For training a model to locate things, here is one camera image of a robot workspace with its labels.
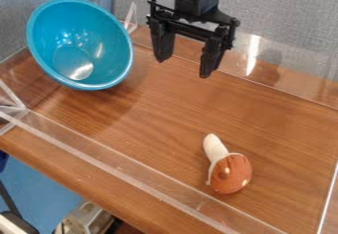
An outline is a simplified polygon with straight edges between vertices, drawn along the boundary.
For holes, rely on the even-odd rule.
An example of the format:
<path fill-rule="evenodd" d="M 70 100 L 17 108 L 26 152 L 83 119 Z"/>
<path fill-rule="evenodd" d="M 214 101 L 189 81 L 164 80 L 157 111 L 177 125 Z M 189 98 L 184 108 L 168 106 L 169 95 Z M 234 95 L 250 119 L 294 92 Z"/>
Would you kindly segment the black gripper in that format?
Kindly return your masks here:
<path fill-rule="evenodd" d="M 185 4 L 177 4 L 173 9 L 158 0 L 149 0 L 149 3 L 151 13 L 147 16 L 147 24 L 158 62 L 172 58 L 177 35 L 206 41 L 200 77 L 208 78 L 220 67 L 228 49 L 225 44 L 232 44 L 236 39 L 240 20 L 221 12 L 218 7 L 201 12 L 196 6 L 186 7 Z"/>

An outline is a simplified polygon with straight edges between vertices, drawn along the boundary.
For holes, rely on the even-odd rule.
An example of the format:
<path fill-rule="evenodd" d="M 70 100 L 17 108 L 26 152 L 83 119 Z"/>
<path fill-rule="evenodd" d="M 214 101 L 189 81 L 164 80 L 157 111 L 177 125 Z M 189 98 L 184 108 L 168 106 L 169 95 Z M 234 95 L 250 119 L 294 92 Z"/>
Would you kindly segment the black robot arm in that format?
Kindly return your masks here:
<path fill-rule="evenodd" d="M 149 4 L 147 24 L 158 62 L 172 58 L 177 35 L 197 39 L 205 43 L 200 77 L 208 78 L 220 68 L 225 52 L 234 47 L 241 21 L 220 10 L 220 0 L 174 0 L 173 8 L 160 0 L 149 0 Z"/>

